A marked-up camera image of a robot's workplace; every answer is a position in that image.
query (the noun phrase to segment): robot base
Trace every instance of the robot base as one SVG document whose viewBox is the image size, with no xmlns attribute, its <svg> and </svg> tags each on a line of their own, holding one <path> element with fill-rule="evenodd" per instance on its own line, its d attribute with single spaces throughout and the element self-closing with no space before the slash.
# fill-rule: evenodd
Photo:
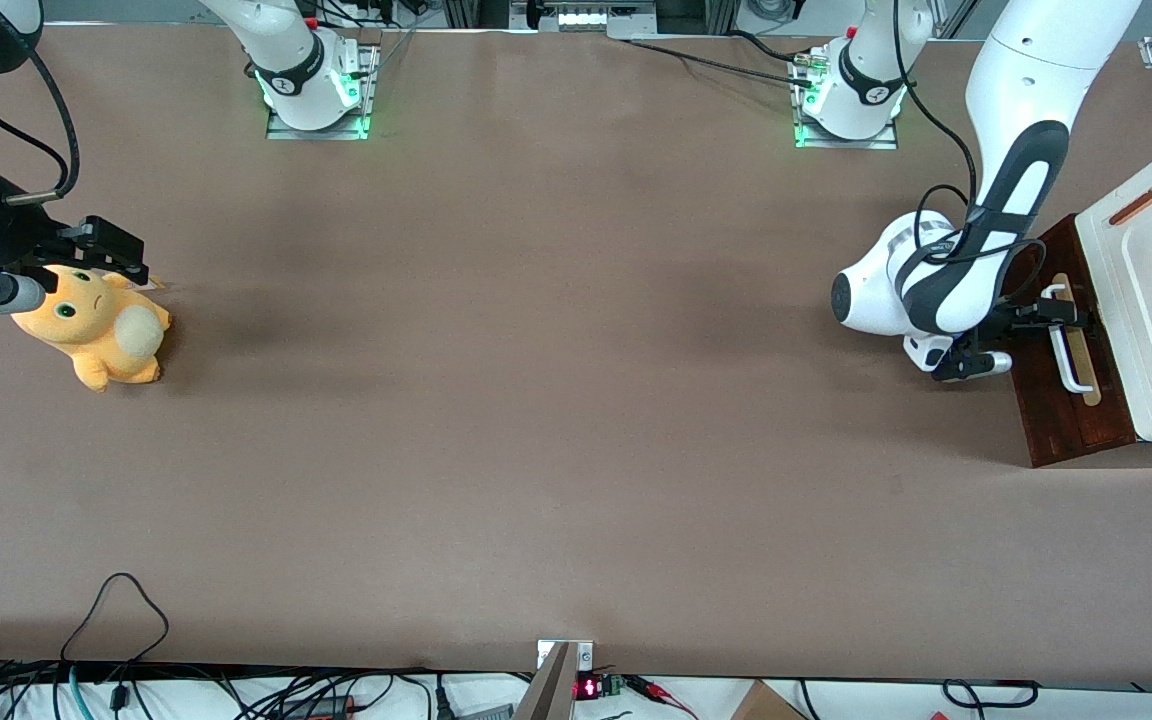
<svg viewBox="0 0 1152 720">
<path fill-rule="evenodd" d="M 819 47 L 813 47 L 810 56 L 816 58 L 828 58 L 829 46 L 823 45 Z M 838 52 L 835 51 L 835 58 L 832 61 L 838 61 Z M 790 77 L 797 79 L 806 79 L 812 83 L 810 88 L 799 88 L 797 85 L 790 85 L 790 105 L 794 106 L 794 146 L 795 147 L 851 147 L 856 150 L 896 150 L 896 122 L 895 118 L 900 114 L 900 100 L 896 100 L 895 109 L 893 109 L 890 119 L 887 120 L 887 124 L 882 127 L 882 130 L 874 135 L 873 137 L 866 137 L 864 141 L 849 141 L 846 137 L 838 137 L 833 132 L 827 131 L 820 126 L 817 119 L 812 118 L 812 114 L 804 111 L 805 106 L 817 105 L 823 100 L 824 92 L 828 92 L 827 85 L 832 82 L 829 78 L 828 66 L 824 67 L 799 67 L 796 63 L 787 63 L 790 68 Z"/>
<path fill-rule="evenodd" d="M 347 111 L 336 122 L 314 131 L 302 131 L 288 126 L 273 109 L 270 98 L 265 97 L 265 106 L 270 108 L 270 120 L 265 126 L 265 137 L 268 141 L 366 141 L 371 132 L 371 108 L 376 99 L 376 70 L 380 67 L 380 47 L 378 45 L 358 45 L 348 40 L 351 50 L 357 50 L 357 65 L 349 68 L 349 76 L 342 76 L 338 91 L 342 100 L 357 105 Z"/>
</svg>

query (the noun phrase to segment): black strap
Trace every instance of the black strap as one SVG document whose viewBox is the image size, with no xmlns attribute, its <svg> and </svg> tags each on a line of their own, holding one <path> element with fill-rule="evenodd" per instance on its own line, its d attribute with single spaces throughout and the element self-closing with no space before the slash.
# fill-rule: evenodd
<svg viewBox="0 0 1152 720">
<path fill-rule="evenodd" d="M 842 73 L 842 79 L 846 79 L 847 85 L 851 86 L 856 91 L 856 94 L 861 97 L 861 105 L 882 105 L 882 103 L 887 101 L 888 97 L 892 97 L 892 92 L 900 90 L 901 78 L 878 82 L 859 69 L 856 69 L 856 65 L 851 63 L 850 41 L 842 46 L 841 53 L 838 53 L 838 59 L 841 60 L 838 69 Z"/>
<path fill-rule="evenodd" d="M 301 60 L 301 65 L 296 65 L 294 68 L 274 73 L 273 70 L 262 68 L 259 65 L 253 65 L 256 71 L 265 81 L 265 85 L 268 85 L 276 94 L 301 94 L 301 89 L 305 86 L 306 81 L 312 78 L 323 68 L 325 55 L 323 38 L 314 33 L 310 33 L 310 37 L 314 38 L 314 46 L 310 50 L 310 54 Z"/>
<path fill-rule="evenodd" d="M 1030 225 L 1034 223 L 1034 218 L 1033 215 L 1002 213 L 1002 211 L 977 205 L 968 213 L 967 222 L 979 232 L 1005 232 L 1023 236 L 1029 232 Z"/>
</svg>

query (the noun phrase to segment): stuffed animal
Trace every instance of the stuffed animal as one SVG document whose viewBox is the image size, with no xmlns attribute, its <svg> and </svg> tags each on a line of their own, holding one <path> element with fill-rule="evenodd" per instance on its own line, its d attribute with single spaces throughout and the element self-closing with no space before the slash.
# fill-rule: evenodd
<svg viewBox="0 0 1152 720">
<path fill-rule="evenodd" d="M 21 329 L 69 355 L 79 381 L 96 392 L 105 392 L 111 379 L 159 379 L 154 354 L 172 327 L 168 311 L 128 290 L 132 281 L 123 275 L 99 276 L 67 265 L 47 270 L 56 274 L 56 291 L 36 310 L 12 316 Z"/>
</svg>

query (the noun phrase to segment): brown table surface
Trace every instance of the brown table surface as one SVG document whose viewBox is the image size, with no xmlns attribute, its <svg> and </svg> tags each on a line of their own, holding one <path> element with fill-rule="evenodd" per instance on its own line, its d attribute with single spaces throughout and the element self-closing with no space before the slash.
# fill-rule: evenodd
<svg viewBox="0 0 1152 720">
<path fill-rule="evenodd" d="M 968 135 L 977 50 L 918 68 Z M 100 396 L 0 318 L 0 655 L 54 657 L 131 570 L 159 660 L 525 669 L 581 637 L 652 673 L 1152 679 L 1152 470 L 1024 469 L 1006 378 L 938 386 L 829 313 L 964 181 L 914 108 L 900 151 L 796 150 L 772 83 L 430 33 L 371 141 L 267 142 L 222 28 L 41 53 L 83 152 L 52 214 L 145 238 L 179 327 L 162 381 Z M 0 113 L 61 141 L 28 68 Z M 1038 229 L 1151 159 L 1124 46 Z M 2 132 L 0 172 L 54 179 Z M 124 585 L 74 654 L 154 628 Z"/>
</svg>

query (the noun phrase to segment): power cable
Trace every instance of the power cable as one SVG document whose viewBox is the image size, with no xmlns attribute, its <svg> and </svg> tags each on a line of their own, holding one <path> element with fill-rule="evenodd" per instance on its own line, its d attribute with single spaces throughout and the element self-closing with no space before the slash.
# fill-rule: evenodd
<svg viewBox="0 0 1152 720">
<path fill-rule="evenodd" d="M 13 123 L 6 122 L 2 118 L 0 118 L 0 129 L 3 129 L 3 131 L 8 132 L 13 137 L 18 138 L 18 141 L 24 141 L 28 145 L 36 146 L 38 150 L 44 151 L 45 154 L 52 159 L 52 161 L 55 161 L 56 167 L 60 168 L 60 177 L 56 179 L 56 187 L 63 185 L 65 181 L 69 179 L 69 164 L 61 158 L 60 152 L 56 152 L 51 145 L 47 145 L 46 142 L 38 141 L 37 137 L 29 135 L 29 132 L 24 132 L 23 129 L 13 126 Z"/>
<path fill-rule="evenodd" d="M 12 36 L 13 40 L 15 40 L 17 46 L 20 46 L 20 50 L 23 50 L 24 54 L 28 55 L 29 61 L 33 63 L 35 69 L 38 70 L 38 76 L 41 77 L 41 82 L 44 82 L 47 86 L 51 100 L 55 103 L 56 111 L 60 113 L 60 124 L 65 127 L 65 141 L 67 141 L 69 145 L 69 172 L 67 176 L 65 176 L 65 181 L 56 183 L 50 194 L 31 194 L 20 197 L 26 197 L 26 204 L 37 204 L 37 202 L 60 199 L 60 197 L 65 197 L 73 190 L 74 184 L 78 183 L 78 134 L 74 131 L 74 119 L 70 118 L 69 108 L 65 105 L 65 97 L 60 94 L 60 88 L 56 86 L 56 79 L 51 77 L 51 70 L 47 69 L 47 66 L 44 61 L 41 61 L 41 58 L 38 56 L 33 46 L 29 45 L 29 40 L 26 40 L 23 35 L 20 35 L 18 29 L 9 20 L 7 20 L 1 12 L 0 28 L 2 28 L 6 33 Z"/>
<path fill-rule="evenodd" d="M 702 58 L 699 55 L 692 55 L 690 53 L 680 53 L 680 51 L 677 50 L 668 50 L 668 47 L 660 47 L 659 45 L 644 45 L 643 41 L 637 41 L 637 40 L 622 40 L 622 41 L 624 41 L 626 45 L 632 45 L 634 47 L 641 47 L 642 50 L 652 50 L 655 53 L 673 55 L 682 60 L 691 60 L 692 63 L 708 65 L 708 67 L 727 70 L 728 73 L 742 74 L 742 76 L 764 78 L 778 83 L 785 83 L 786 85 L 796 85 L 799 88 L 809 88 L 810 85 L 812 85 L 812 83 L 810 83 L 804 78 L 773 76 L 772 73 L 764 73 L 761 70 L 741 68 L 738 67 L 738 65 L 719 63 L 718 60 L 710 60 L 708 58 Z"/>
<path fill-rule="evenodd" d="M 965 689 L 968 696 L 972 699 L 970 702 L 960 700 L 957 697 L 954 696 L 953 692 L 950 692 L 952 685 Z M 972 683 L 969 683 L 965 680 L 955 680 L 955 679 L 948 679 L 943 683 L 941 683 L 941 694 L 945 696 L 946 700 L 952 702 L 954 703 L 954 705 L 960 706 L 964 710 L 975 710 L 977 711 L 977 717 L 979 720 L 986 720 L 986 717 L 984 715 L 984 710 L 986 710 L 986 707 L 995 707 L 1000 710 L 1020 710 L 1021 707 L 1029 707 L 1030 705 L 1033 705 L 1033 703 L 1037 703 L 1038 683 L 1030 682 L 1026 683 L 1025 687 L 1029 689 L 1029 697 L 1021 698 L 1021 700 L 1018 702 L 983 702 L 980 700 L 980 696 L 978 696 L 978 694 L 975 691 L 975 688 L 972 688 Z"/>
</svg>

